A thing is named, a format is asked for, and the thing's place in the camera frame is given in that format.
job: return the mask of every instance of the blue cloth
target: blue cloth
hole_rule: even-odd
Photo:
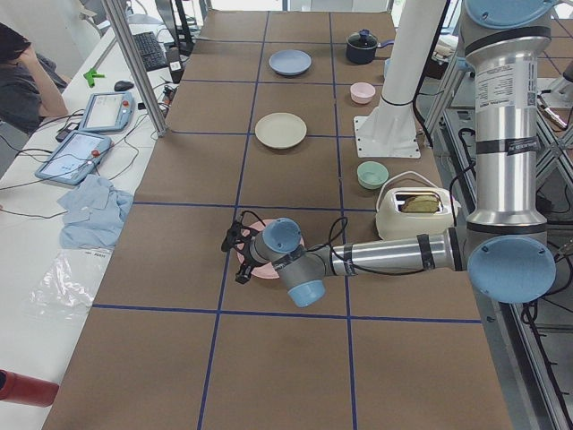
[[[87,175],[58,203],[67,210],[60,233],[63,248],[110,248],[124,227],[133,196],[116,190],[104,177]]]

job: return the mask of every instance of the metal frame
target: metal frame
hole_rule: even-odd
[[[124,9],[121,7],[119,0],[102,0],[107,18],[114,29],[117,44],[121,48],[125,62],[132,73],[135,85],[141,94],[145,108],[150,115],[151,123],[155,127],[158,137],[164,136],[167,132],[167,124],[159,104],[155,98],[155,93],[151,87],[150,79],[143,65],[143,61],[137,51],[132,33],[129,30],[129,24],[125,19]]]

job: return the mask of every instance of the blue joint cap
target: blue joint cap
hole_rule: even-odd
[[[301,229],[289,218],[279,218],[262,230],[265,245],[275,253],[292,253],[301,242]]]
[[[555,261],[542,243],[526,236],[498,236],[483,242],[469,257],[472,285],[502,303],[527,303],[541,297],[555,281]]]
[[[288,295],[298,307],[306,307],[320,300],[326,290],[321,280],[309,280],[288,290]]]
[[[468,16],[486,29],[511,30],[544,16],[559,0],[465,0]]]

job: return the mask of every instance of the bowl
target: bowl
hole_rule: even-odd
[[[361,105],[370,103],[376,94],[376,89],[368,82],[357,82],[350,86],[350,98]]]
[[[367,190],[380,188],[388,180],[388,170],[376,161],[365,161],[356,170],[358,183]]]

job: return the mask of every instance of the pink bowl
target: pink bowl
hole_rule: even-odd
[[[376,89],[368,82],[353,83],[350,87],[350,97],[356,103],[370,103],[376,94]]]

